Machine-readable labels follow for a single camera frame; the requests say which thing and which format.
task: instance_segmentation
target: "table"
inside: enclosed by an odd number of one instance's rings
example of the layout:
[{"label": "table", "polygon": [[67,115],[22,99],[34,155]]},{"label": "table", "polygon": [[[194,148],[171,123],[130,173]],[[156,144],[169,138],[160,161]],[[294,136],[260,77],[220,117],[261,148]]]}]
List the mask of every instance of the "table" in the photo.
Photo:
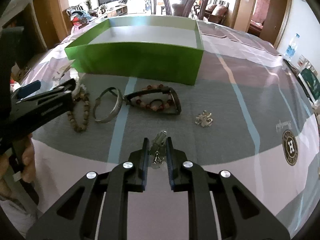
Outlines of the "table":
[{"label": "table", "polygon": [[[64,48],[100,20],[66,38],[24,84],[39,79],[41,91],[50,89],[53,73],[68,64]],[[300,229],[320,199],[318,128],[305,93],[269,43],[211,23],[199,21],[199,28],[205,51],[194,86],[109,75],[82,78],[92,106],[107,87],[128,94],[149,84],[171,86],[181,101],[180,116],[123,106],[107,124],[97,124],[91,116],[81,134],[73,131],[65,114],[34,132],[40,210],[87,172],[110,171],[140,149],[144,137],[152,139],[165,129],[190,161],[207,171],[233,173],[291,236]],[[68,78],[66,73],[61,82]],[[105,95],[96,114],[105,115],[113,100]],[[209,128],[194,123],[203,110],[212,113]],[[75,111],[81,116],[82,107]],[[285,130],[291,130],[298,143],[294,166],[284,156]],[[165,164],[158,170],[149,168],[146,192],[129,195],[128,239],[188,238],[187,195],[170,190],[166,169]]]}]

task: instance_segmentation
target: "hand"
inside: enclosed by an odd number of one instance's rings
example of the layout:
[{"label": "hand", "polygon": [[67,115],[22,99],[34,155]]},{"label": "hand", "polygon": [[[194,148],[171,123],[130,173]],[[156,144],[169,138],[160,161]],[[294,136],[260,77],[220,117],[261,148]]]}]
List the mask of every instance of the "hand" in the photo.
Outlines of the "hand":
[{"label": "hand", "polygon": [[[32,182],[36,177],[35,149],[33,147],[31,137],[32,134],[29,134],[28,140],[26,140],[26,148],[22,154],[22,162],[25,167],[21,174],[21,178],[28,183]],[[0,156],[0,195],[6,198],[14,198],[12,191],[3,179],[3,175],[6,173],[8,167],[9,159],[6,154],[3,154]]]}]

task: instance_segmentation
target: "round logo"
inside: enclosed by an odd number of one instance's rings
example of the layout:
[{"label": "round logo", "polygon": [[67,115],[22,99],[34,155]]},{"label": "round logo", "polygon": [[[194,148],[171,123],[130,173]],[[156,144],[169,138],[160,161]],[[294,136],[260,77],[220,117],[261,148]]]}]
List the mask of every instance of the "round logo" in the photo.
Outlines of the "round logo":
[{"label": "round logo", "polygon": [[282,135],[282,146],[287,162],[291,166],[295,165],[298,160],[298,145],[296,138],[291,131],[284,131]]}]

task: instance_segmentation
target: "pink curtain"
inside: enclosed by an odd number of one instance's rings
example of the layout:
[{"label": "pink curtain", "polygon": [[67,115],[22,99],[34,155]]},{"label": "pink curtain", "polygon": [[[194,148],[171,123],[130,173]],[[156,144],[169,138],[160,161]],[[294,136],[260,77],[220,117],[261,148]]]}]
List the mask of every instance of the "pink curtain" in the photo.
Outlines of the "pink curtain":
[{"label": "pink curtain", "polygon": [[267,17],[270,0],[256,0],[252,19],[256,23],[263,23]]}]

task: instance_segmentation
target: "person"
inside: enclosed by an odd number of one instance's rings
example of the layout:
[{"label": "person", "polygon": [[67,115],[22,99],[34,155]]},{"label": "person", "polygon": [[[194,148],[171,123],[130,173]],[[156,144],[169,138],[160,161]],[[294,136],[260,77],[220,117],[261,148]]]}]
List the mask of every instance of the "person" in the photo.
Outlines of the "person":
[{"label": "person", "polygon": [[[25,150],[22,154],[25,167],[21,173],[21,179],[28,183],[36,178],[35,149],[31,138],[32,134],[28,135],[28,140],[25,140]],[[36,222],[37,217],[27,213],[5,182],[3,176],[8,167],[9,159],[6,154],[3,154],[0,156],[0,206],[14,227],[23,237],[26,237],[27,231]]]}]

